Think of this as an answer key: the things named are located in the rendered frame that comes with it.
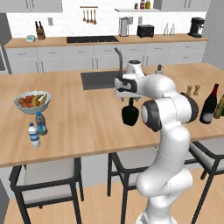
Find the dark grey tap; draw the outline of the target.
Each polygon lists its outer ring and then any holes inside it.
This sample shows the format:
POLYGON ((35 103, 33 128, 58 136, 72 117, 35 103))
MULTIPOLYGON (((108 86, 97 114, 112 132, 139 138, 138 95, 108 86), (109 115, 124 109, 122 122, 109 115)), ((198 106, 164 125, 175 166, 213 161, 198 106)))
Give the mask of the dark grey tap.
POLYGON ((119 75, 118 75, 118 77, 119 77, 119 80, 121 80, 123 78, 123 56, 117 47, 115 47, 115 52, 119 56, 119 75))

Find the grey upper cupboards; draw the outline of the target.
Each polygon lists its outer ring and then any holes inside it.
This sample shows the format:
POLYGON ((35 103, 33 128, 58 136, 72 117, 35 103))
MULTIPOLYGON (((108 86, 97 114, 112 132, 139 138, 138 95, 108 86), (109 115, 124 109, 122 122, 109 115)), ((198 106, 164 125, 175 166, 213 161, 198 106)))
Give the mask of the grey upper cupboards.
POLYGON ((153 8, 160 11, 208 11, 211 0, 154 0, 153 8))
POLYGON ((62 11, 62 0, 0 0, 0 13, 62 11))

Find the round black glass bottle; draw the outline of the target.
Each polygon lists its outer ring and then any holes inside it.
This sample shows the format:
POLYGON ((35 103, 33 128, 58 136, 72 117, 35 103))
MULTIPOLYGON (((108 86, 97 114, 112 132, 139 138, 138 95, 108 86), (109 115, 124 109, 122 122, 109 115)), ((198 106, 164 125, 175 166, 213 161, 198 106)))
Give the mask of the round black glass bottle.
POLYGON ((133 105, 134 99, 129 99, 129 105, 122 108, 122 121, 124 124, 134 126, 139 116, 139 110, 133 105))

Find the black chair grey seat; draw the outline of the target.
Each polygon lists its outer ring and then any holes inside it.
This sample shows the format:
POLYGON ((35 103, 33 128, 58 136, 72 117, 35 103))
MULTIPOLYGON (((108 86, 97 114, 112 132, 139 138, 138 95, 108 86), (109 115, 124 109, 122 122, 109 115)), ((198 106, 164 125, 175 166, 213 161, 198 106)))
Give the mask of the black chair grey seat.
POLYGON ((212 146, 206 140, 194 141, 190 143, 189 152, 191 153, 192 158, 188 158, 185 161, 185 164, 200 164, 204 169, 200 176, 200 179, 203 180, 206 176, 208 176, 194 216, 192 217, 191 224, 196 224, 196 221, 200 214, 200 209, 202 208, 203 203, 206 199, 214 176, 224 174, 224 143, 212 146))
POLYGON ((128 191, 136 190, 137 176, 155 160, 157 148, 126 150, 108 154, 107 195, 111 194, 112 178, 118 176, 122 182, 121 224, 125 224, 128 191))
POLYGON ((27 209, 72 201, 77 224, 82 224, 76 190, 80 187, 80 200, 84 200, 81 179, 81 159, 69 158, 36 164, 26 164, 24 183, 18 184, 22 166, 12 168, 9 181, 24 224, 31 224, 27 209))

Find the silver electric kettle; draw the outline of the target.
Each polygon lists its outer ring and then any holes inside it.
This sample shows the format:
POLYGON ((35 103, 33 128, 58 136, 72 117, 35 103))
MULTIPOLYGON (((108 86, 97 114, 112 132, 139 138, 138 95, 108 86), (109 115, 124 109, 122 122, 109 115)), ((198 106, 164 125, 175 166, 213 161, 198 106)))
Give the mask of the silver electric kettle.
POLYGON ((119 36, 120 37, 129 36, 129 24, 130 24, 130 20, 127 17, 119 18, 119 36))

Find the white bowl of fruit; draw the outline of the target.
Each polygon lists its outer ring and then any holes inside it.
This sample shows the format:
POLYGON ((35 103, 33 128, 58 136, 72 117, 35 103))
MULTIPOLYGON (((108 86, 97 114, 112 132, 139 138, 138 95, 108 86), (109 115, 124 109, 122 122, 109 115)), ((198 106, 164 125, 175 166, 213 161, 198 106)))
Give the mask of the white bowl of fruit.
POLYGON ((17 96, 14 104, 25 114, 36 115, 44 112, 51 101, 51 95, 45 91, 31 91, 17 96))

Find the black hob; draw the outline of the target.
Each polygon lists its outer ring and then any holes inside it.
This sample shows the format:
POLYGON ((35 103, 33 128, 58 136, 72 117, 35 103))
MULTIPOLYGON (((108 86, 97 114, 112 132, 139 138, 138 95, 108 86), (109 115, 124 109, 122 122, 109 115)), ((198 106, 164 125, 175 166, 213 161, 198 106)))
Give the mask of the black hob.
POLYGON ((115 36, 79 36, 79 37, 66 37, 68 44, 73 43, 103 43, 103 42, 119 42, 115 36))

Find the white wall shelf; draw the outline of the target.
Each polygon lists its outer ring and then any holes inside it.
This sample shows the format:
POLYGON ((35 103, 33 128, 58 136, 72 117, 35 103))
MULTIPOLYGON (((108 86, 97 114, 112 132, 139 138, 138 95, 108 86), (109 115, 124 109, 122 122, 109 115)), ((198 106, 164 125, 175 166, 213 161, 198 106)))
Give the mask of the white wall shelf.
POLYGON ((136 13, 140 13, 140 12, 159 12, 160 10, 157 9, 115 9, 115 11, 117 12, 127 12, 127 13, 131 13, 131 12, 136 12, 136 13))

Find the wooden knife block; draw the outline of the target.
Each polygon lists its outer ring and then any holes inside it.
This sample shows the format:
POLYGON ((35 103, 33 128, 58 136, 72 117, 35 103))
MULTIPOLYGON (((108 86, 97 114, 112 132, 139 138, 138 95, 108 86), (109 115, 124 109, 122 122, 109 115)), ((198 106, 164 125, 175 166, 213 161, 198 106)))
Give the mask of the wooden knife block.
POLYGON ((36 25, 36 33, 38 36, 38 40, 44 40, 46 38, 46 35, 45 35, 44 29, 43 29, 41 23, 35 22, 35 25, 36 25))

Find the olive green glass bottle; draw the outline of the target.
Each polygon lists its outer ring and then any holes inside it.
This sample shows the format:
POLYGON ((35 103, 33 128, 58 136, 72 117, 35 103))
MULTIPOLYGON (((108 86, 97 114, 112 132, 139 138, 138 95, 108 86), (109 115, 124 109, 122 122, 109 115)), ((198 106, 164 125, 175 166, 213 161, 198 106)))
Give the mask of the olive green glass bottle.
POLYGON ((223 109, 224 109, 224 95, 221 97, 220 102, 217 104, 213 117, 215 119, 219 119, 221 117, 223 109))

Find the dark red wine bottle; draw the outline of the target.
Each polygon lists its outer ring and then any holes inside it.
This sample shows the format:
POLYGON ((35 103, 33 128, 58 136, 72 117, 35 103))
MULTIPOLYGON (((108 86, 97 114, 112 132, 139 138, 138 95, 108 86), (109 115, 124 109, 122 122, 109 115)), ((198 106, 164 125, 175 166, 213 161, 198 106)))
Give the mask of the dark red wine bottle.
POLYGON ((199 120, 204 124, 209 124, 214 116, 214 112, 217 106, 217 90, 219 85, 215 84, 213 87, 213 91, 211 94, 206 98, 203 109, 200 114, 199 120))

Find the black coffee machine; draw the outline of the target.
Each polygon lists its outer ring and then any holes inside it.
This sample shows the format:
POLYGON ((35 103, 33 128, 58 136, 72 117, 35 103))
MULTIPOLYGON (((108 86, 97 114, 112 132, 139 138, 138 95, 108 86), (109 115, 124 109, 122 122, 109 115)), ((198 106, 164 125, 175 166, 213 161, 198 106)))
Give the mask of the black coffee machine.
POLYGON ((201 17, 193 17, 191 20, 190 31, 187 33, 188 36, 192 36, 194 38, 201 38, 199 34, 199 29, 203 28, 203 24, 205 20, 201 17))

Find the grey lower cupboard run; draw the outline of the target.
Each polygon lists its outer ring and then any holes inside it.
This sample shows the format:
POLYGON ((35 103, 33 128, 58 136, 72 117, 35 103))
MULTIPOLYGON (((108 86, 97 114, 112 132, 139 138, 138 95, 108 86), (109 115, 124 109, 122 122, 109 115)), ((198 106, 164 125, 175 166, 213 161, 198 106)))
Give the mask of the grey lower cupboard run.
POLYGON ((185 63, 200 63, 207 43, 171 42, 124 45, 82 45, 56 47, 8 48, 6 50, 13 74, 95 70, 118 68, 138 60, 143 67, 185 63))

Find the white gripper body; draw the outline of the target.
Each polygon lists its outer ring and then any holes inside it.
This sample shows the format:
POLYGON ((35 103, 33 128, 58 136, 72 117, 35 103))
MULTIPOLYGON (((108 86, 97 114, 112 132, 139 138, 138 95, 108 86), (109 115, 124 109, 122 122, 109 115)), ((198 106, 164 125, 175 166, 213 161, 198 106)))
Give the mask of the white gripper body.
POLYGON ((130 98, 130 97, 132 97, 134 99, 141 98, 140 94, 131 93, 131 92, 127 92, 127 91, 119 92, 118 90, 115 90, 115 96, 117 98, 121 98, 122 100, 124 100, 125 98, 130 98))

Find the dark plastic water bottle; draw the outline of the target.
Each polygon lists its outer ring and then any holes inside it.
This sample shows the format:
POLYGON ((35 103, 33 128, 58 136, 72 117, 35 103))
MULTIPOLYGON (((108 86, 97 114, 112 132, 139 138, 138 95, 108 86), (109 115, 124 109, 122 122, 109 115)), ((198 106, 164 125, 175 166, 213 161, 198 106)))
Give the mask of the dark plastic water bottle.
POLYGON ((40 112, 36 114, 36 124, 38 126, 38 133, 41 136, 46 135, 47 134, 46 119, 40 112))

